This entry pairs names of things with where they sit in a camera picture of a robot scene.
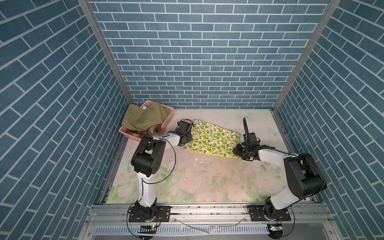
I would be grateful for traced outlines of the lemon print skirt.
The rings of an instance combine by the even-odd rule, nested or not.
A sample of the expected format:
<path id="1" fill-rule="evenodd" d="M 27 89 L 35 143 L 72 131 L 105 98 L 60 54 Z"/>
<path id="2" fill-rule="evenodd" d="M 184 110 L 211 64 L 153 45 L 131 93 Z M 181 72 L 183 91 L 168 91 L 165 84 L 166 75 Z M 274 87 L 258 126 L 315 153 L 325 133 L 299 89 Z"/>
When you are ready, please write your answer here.
<path id="1" fill-rule="evenodd" d="M 191 134 L 192 141 L 184 145 L 185 150 L 218 157 L 238 158 L 233 150 L 240 142 L 240 133 L 194 120 Z"/>

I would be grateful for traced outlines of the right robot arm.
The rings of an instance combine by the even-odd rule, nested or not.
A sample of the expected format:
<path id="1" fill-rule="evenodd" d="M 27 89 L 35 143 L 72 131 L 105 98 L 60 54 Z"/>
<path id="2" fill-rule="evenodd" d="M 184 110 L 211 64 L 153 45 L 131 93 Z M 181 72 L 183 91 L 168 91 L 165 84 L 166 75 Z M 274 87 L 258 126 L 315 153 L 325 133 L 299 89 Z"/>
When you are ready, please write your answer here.
<path id="1" fill-rule="evenodd" d="M 277 150 L 275 147 L 261 145 L 255 133 L 245 128 L 244 142 L 237 144 L 233 153 L 245 161 L 263 161 L 285 170 L 287 185 L 278 193 L 265 200 L 261 211 L 251 211 L 256 220 L 290 221 L 288 207 L 318 194 L 327 188 L 327 183 L 315 160 L 310 154 L 292 154 Z"/>

